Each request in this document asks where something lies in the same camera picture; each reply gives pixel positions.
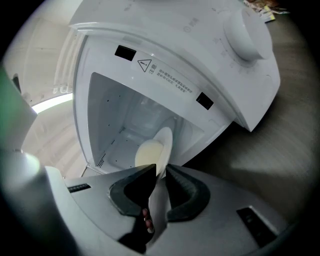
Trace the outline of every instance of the black rectangular latch slot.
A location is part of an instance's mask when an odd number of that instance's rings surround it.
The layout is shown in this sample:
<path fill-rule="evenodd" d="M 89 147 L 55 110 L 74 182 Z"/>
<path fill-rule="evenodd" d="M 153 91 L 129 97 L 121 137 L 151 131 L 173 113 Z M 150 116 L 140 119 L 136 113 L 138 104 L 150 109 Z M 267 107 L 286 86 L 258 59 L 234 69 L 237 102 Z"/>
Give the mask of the black rectangular latch slot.
<path fill-rule="evenodd" d="M 276 239 L 277 236 L 250 207 L 239 209 L 236 212 L 260 247 L 264 247 Z"/>
<path fill-rule="evenodd" d="M 211 99 L 209 99 L 209 97 L 205 95 L 203 92 L 200 93 L 196 101 L 199 102 L 206 110 L 209 110 L 211 106 L 214 104 L 214 102 Z"/>
<path fill-rule="evenodd" d="M 128 61 L 132 61 L 134 59 L 134 56 L 136 55 L 136 52 L 136 50 L 132 50 L 130 48 L 119 45 L 114 55 L 126 59 Z"/>
<path fill-rule="evenodd" d="M 81 184 L 81 185 L 76 185 L 76 186 L 70 186 L 68 187 L 68 190 L 70 193 L 73 192 L 78 192 L 81 190 L 86 190 L 86 189 L 90 189 L 91 187 L 88 184 Z"/>

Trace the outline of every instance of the light strip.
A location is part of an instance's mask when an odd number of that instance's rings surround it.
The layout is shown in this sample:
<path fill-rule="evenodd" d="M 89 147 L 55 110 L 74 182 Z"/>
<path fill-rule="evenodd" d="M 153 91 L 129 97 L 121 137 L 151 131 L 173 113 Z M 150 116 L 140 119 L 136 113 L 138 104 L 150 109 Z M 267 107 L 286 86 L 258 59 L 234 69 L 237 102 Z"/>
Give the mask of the light strip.
<path fill-rule="evenodd" d="M 71 101 L 71 100 L 72 100 L 72 93 L 68 93 L 68 94 L 64 94 L 62 96 L 48 99 L 44 102 L 41 102 L 37 105 L 34 105 L 32 108 L 37 114 L 39 114 L 42 111 L 45 111 L 45 110 L 52 108 L 56 105 L 59 105 L 61 103 Z"/>

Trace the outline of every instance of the white dial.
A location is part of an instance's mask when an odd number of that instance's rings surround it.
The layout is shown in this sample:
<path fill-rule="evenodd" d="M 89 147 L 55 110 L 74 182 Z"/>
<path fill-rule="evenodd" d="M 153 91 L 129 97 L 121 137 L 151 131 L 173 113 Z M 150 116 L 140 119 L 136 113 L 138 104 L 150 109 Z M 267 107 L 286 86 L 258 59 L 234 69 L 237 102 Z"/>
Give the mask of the white dial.
<path fill-rule="evenodd" d="M 233 50 L 244 60 L 268 59 L 272 40 L 266 24 L 250 8 L 233 13 L 224 23 L 224 33 Z"/>

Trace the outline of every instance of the black slot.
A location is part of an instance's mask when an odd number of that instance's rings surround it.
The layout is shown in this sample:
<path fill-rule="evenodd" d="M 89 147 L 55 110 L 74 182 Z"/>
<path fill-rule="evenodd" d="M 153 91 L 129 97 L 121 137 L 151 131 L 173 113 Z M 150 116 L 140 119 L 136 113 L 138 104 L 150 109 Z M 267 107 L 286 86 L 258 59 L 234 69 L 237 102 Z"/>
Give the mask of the black slot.
<path fill-rule="evenodd" d="M 126 59 L 128 61 L 132 61 L 136 52 L 136 50 L 132 50 L 130 48 L 119 45 L 114 55 Z"/>
<path fill-rule="evenodd" d="M 209 99 L 209 97 L 205 95 L 203 92 L 201 92 L 196 101 L 199 102 L 206 110 L 209 110 L 211 106 L 214 104 L 214 102 L 211 99 Z"/>
<path fill-rule="evenodd" d="M 73 192 L 78 192 L 78 191 L 86 190 L 86 189 L 90 189 L 90 188 L 91 187 L 88 184 L 81 184 L 81 185 L 68 187 L 68 190 L 70 193 L 73 193 Z"/>
<path fill-rule="evenodd" d="M 276 239 L 276 235 L 267 227 L 259 216 L 249 207 L 236 211 L 254 240 L 260 247 L 264 247 Z"/>

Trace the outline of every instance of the white round object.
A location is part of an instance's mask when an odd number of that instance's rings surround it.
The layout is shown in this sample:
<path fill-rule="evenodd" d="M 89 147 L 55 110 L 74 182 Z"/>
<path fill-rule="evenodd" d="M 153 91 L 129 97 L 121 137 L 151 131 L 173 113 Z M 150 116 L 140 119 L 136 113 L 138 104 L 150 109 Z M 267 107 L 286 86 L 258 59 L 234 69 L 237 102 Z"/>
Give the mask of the white round object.
<path fill-rule="evenodd" d="M 244 60 L 266 60 L 272 55 L 269 30 L 252 9 L 246 7 L 236 11 L 223 28 L 231 47 Z"/>
<path fill-rule="evenodd" d="M 169 162 L 173 135 L 169 127 L 164 127 L 140 145 L 135 154 L 135 166 L 156 164 L 156 176 L 161 179 Z"/>

